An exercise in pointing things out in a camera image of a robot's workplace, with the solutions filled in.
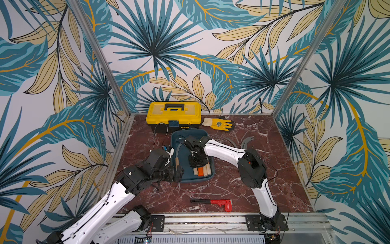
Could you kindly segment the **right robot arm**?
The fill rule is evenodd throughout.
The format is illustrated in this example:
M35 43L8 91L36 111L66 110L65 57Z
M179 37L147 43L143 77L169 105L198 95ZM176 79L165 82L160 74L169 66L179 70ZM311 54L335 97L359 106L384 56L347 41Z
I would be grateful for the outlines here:
M231 147L208 136L200 139L189 136L183 144L190 151L190 166L204 166L211 157L236 166L241 181L252 189L259 204L260 226L267 230L277 229L278 221L282 220L281 213L268 185L266 163L256 150Z

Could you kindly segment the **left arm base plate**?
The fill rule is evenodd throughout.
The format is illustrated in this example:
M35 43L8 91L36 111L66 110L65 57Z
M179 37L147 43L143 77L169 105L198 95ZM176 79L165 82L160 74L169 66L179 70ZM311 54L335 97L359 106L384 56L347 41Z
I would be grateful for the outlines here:
M125 221L127 232L163 232L165 226L164 215L152 215L151 217L142 220L138 217L131 221Z

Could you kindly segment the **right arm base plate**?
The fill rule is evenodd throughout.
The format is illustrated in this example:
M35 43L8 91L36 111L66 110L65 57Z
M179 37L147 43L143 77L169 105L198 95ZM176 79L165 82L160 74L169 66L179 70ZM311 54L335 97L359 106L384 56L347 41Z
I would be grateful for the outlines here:
M268 218L263 215L245 215L245 222L248 231L287 231L289 227L284 215L276 215Z

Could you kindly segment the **teal plastic tray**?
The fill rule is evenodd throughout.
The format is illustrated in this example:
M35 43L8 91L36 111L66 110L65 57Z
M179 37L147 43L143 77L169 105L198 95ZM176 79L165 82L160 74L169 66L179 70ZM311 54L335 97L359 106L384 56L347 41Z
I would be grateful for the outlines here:
M208 136L208 133L202 129L182 130L173 132L171 136L171 147L174 149L173 164L175 165L175 159L179 158L179 165L184 169L184 174L181 179L181 183L200 183L212 179L215 175L214 159L209 158L209 164L211 168L211 174L207 176L194 175L193 169L190 167L188 157L191 155L190 150L182 143L184 140L192 136L195 139L201 139L204 136Z

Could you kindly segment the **wooden sickle blue sheath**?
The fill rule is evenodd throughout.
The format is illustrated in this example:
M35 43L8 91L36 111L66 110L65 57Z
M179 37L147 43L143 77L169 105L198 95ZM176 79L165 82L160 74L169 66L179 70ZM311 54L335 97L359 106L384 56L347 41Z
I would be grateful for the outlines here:
M211 166L209 163L206 165L206 169L207 169L207 175L211 175L212 171L211 171Z

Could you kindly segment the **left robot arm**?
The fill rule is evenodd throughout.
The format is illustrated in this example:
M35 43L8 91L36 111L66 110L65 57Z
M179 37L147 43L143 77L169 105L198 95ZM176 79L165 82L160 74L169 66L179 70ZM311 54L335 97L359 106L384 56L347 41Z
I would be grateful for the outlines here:
M174 149L170 146L153 149L147 159L125 168L108 193L82 217L64 231L52 232L45 244L103 244L111 242L126 231L150 231L150 212L138 205L126 216L110 225L107 222L127 203L150 186L161 181L180 182L183 173L172 162Z

